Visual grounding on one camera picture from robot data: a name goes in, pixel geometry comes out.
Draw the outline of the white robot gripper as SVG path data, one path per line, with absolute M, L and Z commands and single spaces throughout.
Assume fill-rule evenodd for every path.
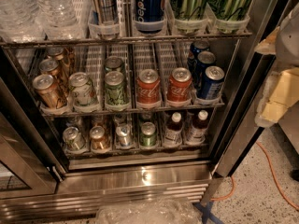
M 262 55 L 275 55 L 285 63 L 299 64 L 299 4 L 254 49 Z M 268 128 L 278 123 L 299 101 L 299 68 L 272 72 L 265 81 L 255 123 Z

